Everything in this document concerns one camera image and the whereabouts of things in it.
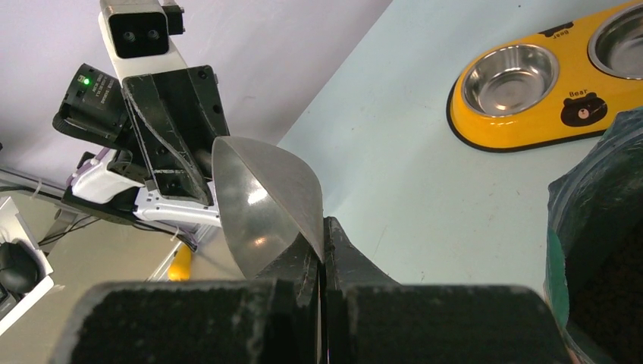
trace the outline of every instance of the camera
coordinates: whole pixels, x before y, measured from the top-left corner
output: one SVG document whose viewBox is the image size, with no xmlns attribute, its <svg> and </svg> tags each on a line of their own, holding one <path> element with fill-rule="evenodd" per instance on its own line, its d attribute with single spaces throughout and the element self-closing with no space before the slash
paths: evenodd
<svg viewBox="0 0 643 364">
<path fill-rule="evenodd" d="M 183 10 L 157 0 L 101 0 L 105 24 L 120 58 L 164 55 L 170 35 L 183 32 Z"/>
</svg>

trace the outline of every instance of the metal scoop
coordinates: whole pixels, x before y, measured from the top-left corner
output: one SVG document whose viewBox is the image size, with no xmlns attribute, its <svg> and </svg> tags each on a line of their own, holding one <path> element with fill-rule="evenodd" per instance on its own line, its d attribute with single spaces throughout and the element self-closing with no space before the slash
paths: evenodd
<svg viewBox="0 0 643 364">
<path fill-rule="evenodd" d="M 298 234 L 324 261 L 322 187 L 304 161 L 257 140 L 220 136 L 212 147 L 212 178 L 227 244 L 246 278 Z"/>
</svg>

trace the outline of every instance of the light blue table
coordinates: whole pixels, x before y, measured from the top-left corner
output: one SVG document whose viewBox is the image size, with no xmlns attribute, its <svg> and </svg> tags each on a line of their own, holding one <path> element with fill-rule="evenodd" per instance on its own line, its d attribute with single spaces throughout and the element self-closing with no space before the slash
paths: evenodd
<svg viewBox="0 0 643 364">
<path fill-rule="evenodd" d="M 463 68 L 608 0 L 394 0 L 280 146 L 310 164 L 352 242 L 406 284 L 524 284 L 542 293 L 547 185 L 596 139 L 498 155 L 445 118 Z"/>
</svg>

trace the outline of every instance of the bear logo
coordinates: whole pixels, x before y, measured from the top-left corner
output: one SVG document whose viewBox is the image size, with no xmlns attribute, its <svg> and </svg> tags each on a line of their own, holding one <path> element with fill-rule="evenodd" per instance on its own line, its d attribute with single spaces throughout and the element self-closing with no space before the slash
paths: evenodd
<svg viewBox="0 0 643 364">
<path fill-rule="evenodd" d="M 539 32 L 538 34 L 542 34 L 543 36 L 546 36 L 547 38 L 551 38 L 554 36 L 554 34 L 560 32 L 561 30 L 569 29 L 574 26 L 574 22 L 570 21 L 569 23 L 561 24 L 557 27 L 549 28 L 547 30 L 543 30 L 542 32 Z"/>
<path fill-rule="evenodd" d="M 565 99 L 560 120 L 568 127 L 586 127 L 599 122 L 607 115 L 607 104 L 596 93 L 577 99 Z"/>
</svg>

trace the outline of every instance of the double pet bowl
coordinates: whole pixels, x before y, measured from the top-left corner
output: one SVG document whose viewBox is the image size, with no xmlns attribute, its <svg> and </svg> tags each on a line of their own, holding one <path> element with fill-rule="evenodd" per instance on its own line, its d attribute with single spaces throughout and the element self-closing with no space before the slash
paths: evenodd
<svg viewBox="0 0 643 364">
<path fill-rule="evenodd" d="M 456 81 L 447 116 L 464 142 L 512 152 L 603 133 L 643 105 L 643 3 L 498 47 Z"/>
</svg>

